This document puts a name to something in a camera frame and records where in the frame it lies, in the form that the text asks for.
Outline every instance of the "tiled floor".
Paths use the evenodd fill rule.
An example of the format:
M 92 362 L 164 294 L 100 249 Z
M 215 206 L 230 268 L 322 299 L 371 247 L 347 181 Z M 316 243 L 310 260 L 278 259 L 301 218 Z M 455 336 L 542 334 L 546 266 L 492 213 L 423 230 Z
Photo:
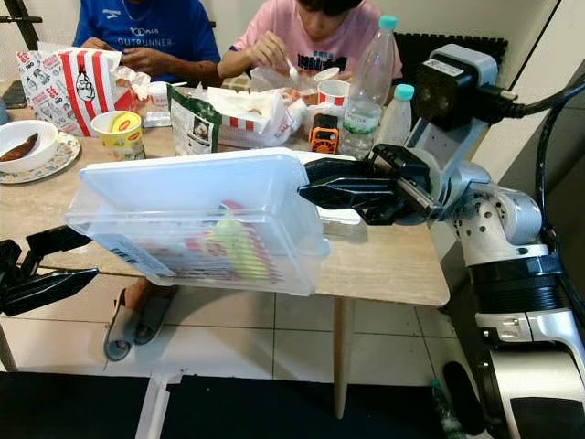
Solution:
M 196 373 L 257 379 L 333 380 L 333 301 L 184 288 L 153 343 L 108 363 L 101 342 L 114 298 L 132 277 L 99 275 L 68 300 L 0 319 L 21 370 L 150 375 Z M 358 301 L 351 381 L 426 385 L 463 361 L 439 311 Z

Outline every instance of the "person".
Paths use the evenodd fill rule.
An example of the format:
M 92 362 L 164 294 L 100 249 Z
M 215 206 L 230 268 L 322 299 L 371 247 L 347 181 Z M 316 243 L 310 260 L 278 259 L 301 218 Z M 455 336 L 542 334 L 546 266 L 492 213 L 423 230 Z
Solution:
M 338 67 L 350 77 L 378 32 L 379 7 L 364 0 L 269 0 L 218 64 L 221 78 L 257 66 L 288 71 L 287 59 L 301 72 Z M 393 79 L 401 77 L 396 45 Z
M 74 46 L 122 52 L 153 80 L 220 86 L 220 60 L 198 0 L 81 0 Z

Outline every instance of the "teal bottle cap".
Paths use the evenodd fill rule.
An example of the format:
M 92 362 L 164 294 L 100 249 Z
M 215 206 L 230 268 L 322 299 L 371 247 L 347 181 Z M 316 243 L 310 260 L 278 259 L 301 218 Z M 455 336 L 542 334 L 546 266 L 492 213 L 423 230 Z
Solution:
M 410 101 L 414 96 L 414 87 L 409 84 L 399 84 L 394 89 L 394 97 L 401 101 Z
M 399 20 L 395 16 L 381 16 L 378 26 L 381 29 L 396 29 Z

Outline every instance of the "blue shirt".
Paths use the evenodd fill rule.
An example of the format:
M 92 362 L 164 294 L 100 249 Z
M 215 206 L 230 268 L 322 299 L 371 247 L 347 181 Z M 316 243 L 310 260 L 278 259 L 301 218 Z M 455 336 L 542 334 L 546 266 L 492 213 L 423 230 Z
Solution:
M 154 48 L 186 61 L 219 62 L 218 46 L 198 0 L 81 0 L 74 46 L 97 37 L 116 50 Z M 176 82 L 164 75 L 153 80 Z

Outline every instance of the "table leg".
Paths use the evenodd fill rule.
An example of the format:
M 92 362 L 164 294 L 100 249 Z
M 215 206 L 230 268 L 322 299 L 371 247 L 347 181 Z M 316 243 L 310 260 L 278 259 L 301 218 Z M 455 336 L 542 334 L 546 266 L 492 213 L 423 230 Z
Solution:
M 6 372 L 16 372 L 15 359 L 12 357 L 2 325 L 0 325 L 0 362 L 4 365 Z
M 347 383 L 351 366 L 351 345 L 354 335 L 354 299 L 337 297 L 334 302 L 334 397 L 335 416 L 344 417 Z

